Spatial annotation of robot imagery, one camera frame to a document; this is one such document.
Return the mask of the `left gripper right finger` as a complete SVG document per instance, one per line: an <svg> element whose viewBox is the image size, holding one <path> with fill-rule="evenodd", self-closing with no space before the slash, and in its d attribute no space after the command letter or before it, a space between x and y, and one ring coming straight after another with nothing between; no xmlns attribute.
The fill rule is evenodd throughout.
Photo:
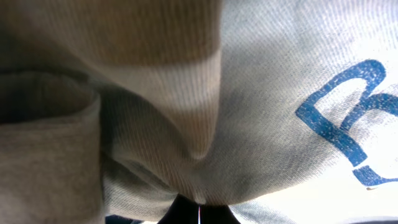
<svg viewBox="0 0 398 224"><path fill-rule="evenodd" d="M201 224L240 224L227 205L200 205Z"/></svg>

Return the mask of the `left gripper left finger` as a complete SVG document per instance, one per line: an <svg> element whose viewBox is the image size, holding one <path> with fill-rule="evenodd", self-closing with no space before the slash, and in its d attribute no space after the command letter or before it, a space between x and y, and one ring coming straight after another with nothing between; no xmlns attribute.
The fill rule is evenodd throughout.
<svg viewBox="0 0 398 224"><path fill-rule="evenodd" d="M158 224L198 224L199 205L178 194Z"/></svg>

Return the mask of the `light blue printed t-shirt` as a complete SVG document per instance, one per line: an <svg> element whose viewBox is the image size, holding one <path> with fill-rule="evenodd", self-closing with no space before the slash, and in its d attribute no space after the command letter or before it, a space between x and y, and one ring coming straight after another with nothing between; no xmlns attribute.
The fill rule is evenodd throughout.
<svg viewBox="0 0 398 224"><path fill-rule="evenodd" d="M1 222L397 222L396 1L1 2Z"/></svg>

